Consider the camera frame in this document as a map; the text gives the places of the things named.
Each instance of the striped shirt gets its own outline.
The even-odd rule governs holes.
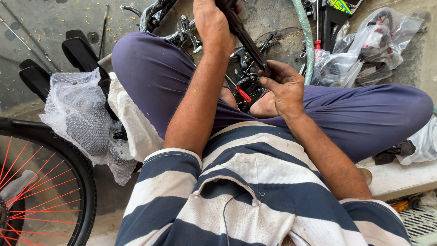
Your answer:
[[[286,129],[241,122],[213,135],[203,156],[168,148],[144,160],[117,246],[228,245],[227,236],[278,246],[286,235],[297,246],[410,245],[386,203],[338,201]]]

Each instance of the bubble wrap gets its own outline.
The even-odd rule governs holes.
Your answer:
[[[124,186],[136,166],[127,141],[113,139],[121,129],[106,111],[106,98],[97,85],[99,69],[89,73],[56,73],[39,115],[59,136],[73,143],[94,165],[108,164],[115,181]]]

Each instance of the purple pants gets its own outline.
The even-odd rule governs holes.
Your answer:
[[[167,40],[134,32],[115,45],[112,66],[134,103],[164,138],[195,65]],[[303,103],[306,113],[354,162],[410,137],[428,122],[434,106],[425,92],[394,84],[359,88],[309,85]],[[280,116],[257,119],[219,99],[211,134],[242,121],[288,129]]]

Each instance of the forearm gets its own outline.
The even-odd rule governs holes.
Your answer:
[[[164,148],[190,150],[201,157],[211,135],[229,56],[206,52],[165,135]]]
[[[372,194],[354,163],[322,132],[306,114],[285,121],[309,159],[337,199],[373,199]]]

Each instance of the shirt sleeve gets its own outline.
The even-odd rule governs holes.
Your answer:
[[[116,246],[164,242],[193,192],[202,162],[195,153],[167,148],[149,155],[126,207]]]
[[[409,246],[405,226],[398,213],[380,200],[341,200],[343,208],[364,236],[374,246]]]

